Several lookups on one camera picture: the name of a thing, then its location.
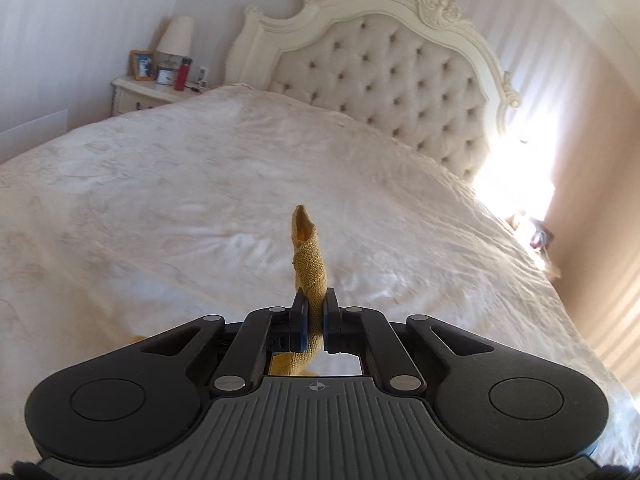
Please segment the cream tufted headboard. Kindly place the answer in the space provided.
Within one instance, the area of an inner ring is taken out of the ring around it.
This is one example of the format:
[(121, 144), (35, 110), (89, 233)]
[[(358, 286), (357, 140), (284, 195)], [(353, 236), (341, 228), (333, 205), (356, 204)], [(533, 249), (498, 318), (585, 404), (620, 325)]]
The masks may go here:
[(367, 124), (473, 181), (521, 104), (458, 0), (303, 0), (292, 18), (246, 8), (226, 84)]

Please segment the dark items on right nightstand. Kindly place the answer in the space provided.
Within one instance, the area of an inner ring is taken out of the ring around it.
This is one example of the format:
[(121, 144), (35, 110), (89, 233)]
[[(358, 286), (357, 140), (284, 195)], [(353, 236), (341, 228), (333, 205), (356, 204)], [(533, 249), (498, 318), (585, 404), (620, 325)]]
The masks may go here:
[(530, 224), (533, 232), (530, 236), (529, 246), (535, 250), (546, 250), (553, 242), (555, 235), (540, 220), (532, 219)]

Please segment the white embroidered bedspread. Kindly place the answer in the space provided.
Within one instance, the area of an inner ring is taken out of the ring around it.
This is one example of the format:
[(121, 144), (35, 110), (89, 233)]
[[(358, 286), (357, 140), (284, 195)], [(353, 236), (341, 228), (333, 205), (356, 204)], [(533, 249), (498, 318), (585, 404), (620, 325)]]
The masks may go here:
[(291, 220), (344, 304), (425, 312), (591, 377), (594, 457), (639, 461), (631, 396), (472, 188), (345, 115), (243, 86), (79, 128), (1, 168), (1, 463), (32, 460), (41, 379), (207, 313), (294, 296)]

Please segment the white nightstand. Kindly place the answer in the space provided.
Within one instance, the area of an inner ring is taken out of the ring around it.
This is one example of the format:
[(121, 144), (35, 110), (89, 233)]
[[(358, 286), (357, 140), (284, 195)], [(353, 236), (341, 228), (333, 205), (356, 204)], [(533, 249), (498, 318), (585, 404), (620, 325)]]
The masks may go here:
[(112, 87), (112, 116), (177, 103), (205, 93), (205, 90), (199, 88), (178, 91), (156, 81), (135, 80), (133, 76), (115, 78)]

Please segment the wooden picture frame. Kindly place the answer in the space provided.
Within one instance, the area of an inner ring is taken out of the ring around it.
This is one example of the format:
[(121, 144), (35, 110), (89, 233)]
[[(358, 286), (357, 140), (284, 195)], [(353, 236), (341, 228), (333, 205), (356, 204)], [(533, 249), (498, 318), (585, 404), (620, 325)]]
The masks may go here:
[(154, 55), (151, 51), (130, 52), (131, 76), (134, 80), (154, 80), (156, 75)]

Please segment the white wall socket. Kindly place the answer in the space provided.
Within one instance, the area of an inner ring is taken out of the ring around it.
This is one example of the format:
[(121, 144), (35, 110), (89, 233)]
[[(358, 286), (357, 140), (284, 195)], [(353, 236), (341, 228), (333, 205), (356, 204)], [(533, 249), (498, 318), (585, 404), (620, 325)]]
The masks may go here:
[(207, 74), (208, 74), (208, 69), (206, 67), (201, 66), (198, 69), (198, 76), (196, 77), (196, 82), (202, 88), (207, 87)]

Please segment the red bottle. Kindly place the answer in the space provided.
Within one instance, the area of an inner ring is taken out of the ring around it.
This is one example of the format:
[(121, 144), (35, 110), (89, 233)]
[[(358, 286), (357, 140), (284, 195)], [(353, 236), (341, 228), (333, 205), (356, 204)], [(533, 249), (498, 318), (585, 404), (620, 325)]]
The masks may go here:
[(176, 91), (183, 91), (186, 88), (186, 81), (188, 80), (190, 69), (192, 64), (192, 58), (186, 56), (181, 60), (178, 67), (178, 72), (175, 79), (174, 89)]

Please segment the cream table lamp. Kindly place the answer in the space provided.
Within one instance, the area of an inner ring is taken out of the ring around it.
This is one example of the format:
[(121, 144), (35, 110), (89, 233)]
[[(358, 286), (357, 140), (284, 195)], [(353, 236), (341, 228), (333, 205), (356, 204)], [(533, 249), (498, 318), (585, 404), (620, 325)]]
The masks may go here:
[(174, 65), (178, 58), (190, 58), (195, 20), (192, 16), (173, 16), (156, 47), (160, 66)]

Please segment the mustard yellow knit sweater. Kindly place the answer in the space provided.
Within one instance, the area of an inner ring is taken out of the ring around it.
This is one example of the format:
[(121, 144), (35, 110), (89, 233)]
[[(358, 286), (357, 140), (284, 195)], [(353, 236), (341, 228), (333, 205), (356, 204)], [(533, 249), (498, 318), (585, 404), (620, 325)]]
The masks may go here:
[(282, 353), (271, 359), (269, 373), (276, 376), (309, 375), (306, 367), (323, 344), (322, 302), (328, 290), (328, 276), (317, 227), (304, 205), (297, 205), (294, 209), (291, 238), (295, 286), (309, 301), (310, 334), (308, 347), (302, 353)]

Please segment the small silver photo frame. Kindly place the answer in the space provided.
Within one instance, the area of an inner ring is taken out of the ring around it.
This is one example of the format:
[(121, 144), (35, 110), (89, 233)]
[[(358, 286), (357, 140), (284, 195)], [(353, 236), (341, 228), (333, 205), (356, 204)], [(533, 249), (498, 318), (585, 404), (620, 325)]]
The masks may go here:
[(175, 70), (171, 67), (160, 66), (157, 69), (156, 82), (163, 86), (173, 86), (175, 84)]

